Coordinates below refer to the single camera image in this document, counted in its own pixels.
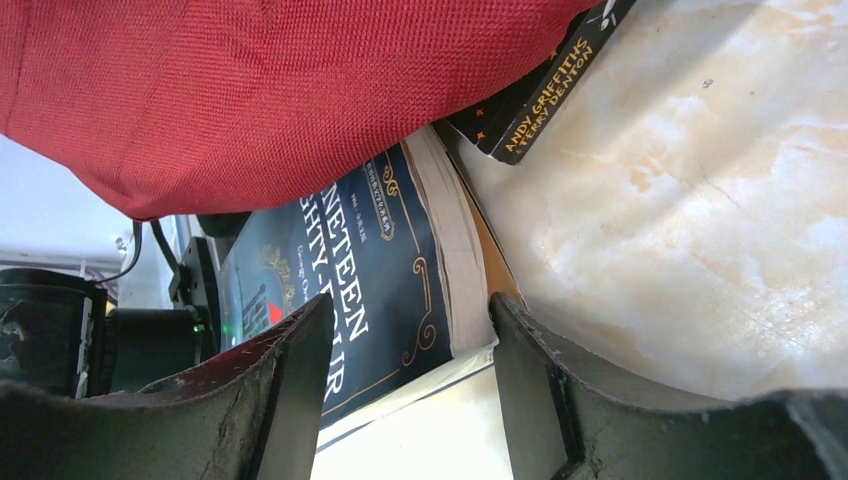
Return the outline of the Nineteen Eighty-Four dark book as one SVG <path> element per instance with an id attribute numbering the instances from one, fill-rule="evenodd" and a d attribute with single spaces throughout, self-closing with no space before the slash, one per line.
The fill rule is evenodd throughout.
<path id="1" fill-rule="evenodd" d="M 319 449 L 488 368 L 489 299 L 515 289 L 429 126 L 318 194 L 252 213 L 218 281 L 226 348 L 331 296 Z"/>

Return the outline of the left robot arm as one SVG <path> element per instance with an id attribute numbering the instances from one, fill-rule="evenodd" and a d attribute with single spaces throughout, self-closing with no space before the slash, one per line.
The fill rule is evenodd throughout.
<path id="1" fill-rule="evenodd" d="M 81 399 L 138 390 L 218 354 L 221 320 L 208 243 L 191 239 L 171 308 L 107 307 L 91 280 L 35 268 L 1 273 L 1 377 Z"/>

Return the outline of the red student backpack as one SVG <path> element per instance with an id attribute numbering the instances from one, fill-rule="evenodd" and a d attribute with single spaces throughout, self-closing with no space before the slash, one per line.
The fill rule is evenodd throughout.
<path id="1" fill-rule="evenodd" d="M 586 1 L 5 1 L 1 132 L 127 216 L 283 205 L 530 72 Z"/>

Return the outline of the colourful treehouse storey book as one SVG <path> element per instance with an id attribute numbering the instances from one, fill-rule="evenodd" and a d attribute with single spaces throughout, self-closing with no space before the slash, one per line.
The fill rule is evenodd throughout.
<path id="1" fill-rule="evenodd" d="M 635 3 L 600 1 L 579 13 L 543 63 L 447 122 L 483 154 L 518 164 Z"/>

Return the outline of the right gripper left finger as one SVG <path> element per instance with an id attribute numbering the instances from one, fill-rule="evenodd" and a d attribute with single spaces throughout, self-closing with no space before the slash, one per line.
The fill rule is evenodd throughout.
<path id="1" fill-rule="evenodd" d="M 135 393 L 70 400 L 1 385 L 5 479 L 307 479 L 332 350 L 331 297 Z"/>

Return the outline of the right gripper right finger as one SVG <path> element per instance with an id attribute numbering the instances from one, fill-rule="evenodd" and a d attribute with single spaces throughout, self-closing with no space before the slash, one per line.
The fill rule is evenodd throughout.
<path id="1" fill-rule="evenodd" d="M 843 479 L 847 393 L 722 401 L 671 388 L 556 334 L 498 293 L 495 373 L 517 479 Z"/>

